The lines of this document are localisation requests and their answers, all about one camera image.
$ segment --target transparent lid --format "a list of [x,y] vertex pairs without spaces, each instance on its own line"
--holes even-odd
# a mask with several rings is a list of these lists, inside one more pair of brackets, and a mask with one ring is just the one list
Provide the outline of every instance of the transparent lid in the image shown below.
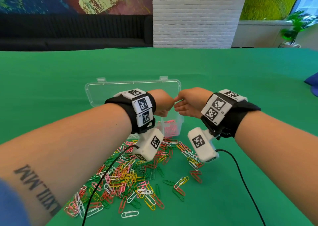
[[181,83],[177,79],[168,79],[168,76],[161,76],[159,80],[131,81],[131,82],[107,82],[105,78],[97,78],[96,83],[87,83],[85,91],[91,106],[103,105],[105,100],[113,97],[121,91],[139,88],[143,91],[163,89],[171,97],[176,97],[181,90]]

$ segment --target forearm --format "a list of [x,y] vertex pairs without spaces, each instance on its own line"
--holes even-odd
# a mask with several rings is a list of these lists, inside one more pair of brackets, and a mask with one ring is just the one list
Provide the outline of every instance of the forearm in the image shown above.
[[318,137],[255,111],[242,120],[235,140],[308,219],[318,225]]
[[21,196],[32,225],[44,225],[130,132],[118,105],[81,112],[2,144],[0,177]]

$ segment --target person's right arm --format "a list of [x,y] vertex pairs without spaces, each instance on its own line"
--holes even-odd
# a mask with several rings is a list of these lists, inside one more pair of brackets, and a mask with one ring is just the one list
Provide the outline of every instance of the person's right arm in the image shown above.
[[[181,115],[200,117],[212,92],[193,88],[175,98]],[[318,137],[261,111],[248,112],[241,121],[236,143],[274,184],[318,225]]]

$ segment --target blue sleeve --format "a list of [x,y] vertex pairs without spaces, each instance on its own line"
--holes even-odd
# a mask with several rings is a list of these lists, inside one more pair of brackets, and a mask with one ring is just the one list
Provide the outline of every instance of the blue sleeve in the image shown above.
[[29,218],[18,194],[0,179],[1,225],[30,226]]

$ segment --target black couch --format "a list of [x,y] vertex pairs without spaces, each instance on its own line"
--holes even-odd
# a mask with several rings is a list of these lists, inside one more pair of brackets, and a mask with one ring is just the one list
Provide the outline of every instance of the black couch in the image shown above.
[[153,47],[152,15],[0,14],[0,51]]

